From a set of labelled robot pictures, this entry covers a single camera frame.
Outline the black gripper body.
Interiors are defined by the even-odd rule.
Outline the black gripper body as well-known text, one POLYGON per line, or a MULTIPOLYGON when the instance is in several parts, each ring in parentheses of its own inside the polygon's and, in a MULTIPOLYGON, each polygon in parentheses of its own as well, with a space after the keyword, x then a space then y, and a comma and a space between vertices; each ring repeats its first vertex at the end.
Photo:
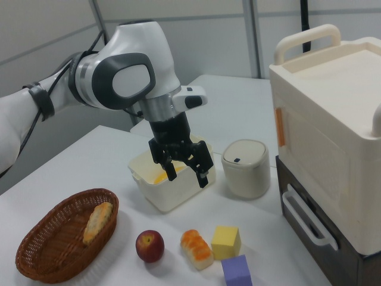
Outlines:
POLYGON ((165 121, 150 122, 154 138, 149 141, 151 153, 157 153, 167 145, 182 146, 181 153, 190 154, 193 143, 190 139, 191 129, 185 112, 165 121))

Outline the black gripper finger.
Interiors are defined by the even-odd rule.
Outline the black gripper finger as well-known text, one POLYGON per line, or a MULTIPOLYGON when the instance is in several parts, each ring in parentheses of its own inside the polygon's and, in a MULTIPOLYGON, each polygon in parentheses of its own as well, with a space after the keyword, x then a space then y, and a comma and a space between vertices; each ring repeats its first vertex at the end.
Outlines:
POLYGON ((166 172, 169 181, 173 181, 176 178, 176 171, 169 153, 155 139, 149 141, 149 148, 153 162, 160 164, 162 169, 166 172))
POLYGON ((200 188, 204 188, 208 184, 207 175, 209 170, 214 166, 210 152, 206 142, 185 142, 185 160, 184 163, 190 167, 196 174, 196 178, 200 188))

